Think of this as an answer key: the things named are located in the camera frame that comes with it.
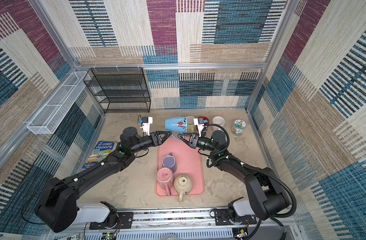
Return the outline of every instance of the book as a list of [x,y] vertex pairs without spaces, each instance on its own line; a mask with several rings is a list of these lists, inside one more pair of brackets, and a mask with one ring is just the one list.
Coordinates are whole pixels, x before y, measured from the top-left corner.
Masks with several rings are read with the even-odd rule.
[[83,166],[83,169],[90,168],[98,162],[102,161],[108,156],[110,152],[113,151],[114,146],[115,142],[99,141],[98,144],[96,144],[95,149],[92,151],[91,155],[89,155],[87,161]]

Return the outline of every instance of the wall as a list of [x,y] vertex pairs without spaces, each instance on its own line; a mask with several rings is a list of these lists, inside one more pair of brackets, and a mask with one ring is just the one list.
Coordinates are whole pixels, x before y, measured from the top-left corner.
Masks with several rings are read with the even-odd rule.
[[[44,0],[43,5],[76,60],[93,66],[264,62],[286,0]],[[259,71],[146,71],[151,108],[243,108]]]
[[366,239],[366,1],[301,0],[251,109],[308,238]]
[[[0,1],[0,147],[70,70],[26,0]],[[24,140],[0,170],[0,239],[32,239],[43,225],[20,210],[30,195],[57,176],[76,173],[100,115],[83,91],[53,135]],[[34,216],[37,199],[26,218]]]

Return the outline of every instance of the black mounting plate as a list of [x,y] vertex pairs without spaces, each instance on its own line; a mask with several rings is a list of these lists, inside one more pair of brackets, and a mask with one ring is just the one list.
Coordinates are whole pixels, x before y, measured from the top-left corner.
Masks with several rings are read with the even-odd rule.
[[[215,223],[216,226],[224,226],[224,225],[233,225],[230,222],[230,218],[228,216],[228,212],[227,209],[215,209],[213,210],[214,212],[214,216],[215,216]],[[252,218],[251,215],[246,215],[246,218],[243,220],[243,222],[241,223],[241,225],[246,225],[247,224],[247,220],[248,219],[250,221],[250,224],[256,224],[256,218]]]
[[[121,219],[121,229],[128,229],[131,228],[132,225],[132,219],[133,219],[133,212],[118,212],[117,213],[119,216],[119,219]],[[106,228],[107,226],[104,223],[99,223],[99,222],[92,222],[89,225],[89,229],[90,230],[102,230],[102,229],[108,229]]]

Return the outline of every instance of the pink tray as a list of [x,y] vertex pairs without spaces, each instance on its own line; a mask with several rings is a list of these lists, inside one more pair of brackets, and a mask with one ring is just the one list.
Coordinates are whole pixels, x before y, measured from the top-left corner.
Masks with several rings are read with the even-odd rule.
[[[188,195],[200,195],[205,190],[203,180],[202,160],[197,150],[190,148],[182,141],[177,141],[170,137],[162,145],[159,146],[157,154],[157,169],[162,168],[162,161],[169,153],[176,160],[177,170],[174,173],[174,180],[181,174],[188,175],[193,182],[192,190]],[[166,190],[162,189],[156,182],[155,192],[160,197],[166,197]],[[174,188],[171,189],[171,196],[179,196]]]

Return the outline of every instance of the pink mug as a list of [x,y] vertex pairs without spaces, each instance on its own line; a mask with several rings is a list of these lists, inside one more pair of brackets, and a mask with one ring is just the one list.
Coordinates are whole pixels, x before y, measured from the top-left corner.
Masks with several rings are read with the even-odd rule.
[[172,170],[168,167],[162,167],[157,171],[156,180],[162,189],[165,189],[167,196],[171,196],[170,189],[174,185]]

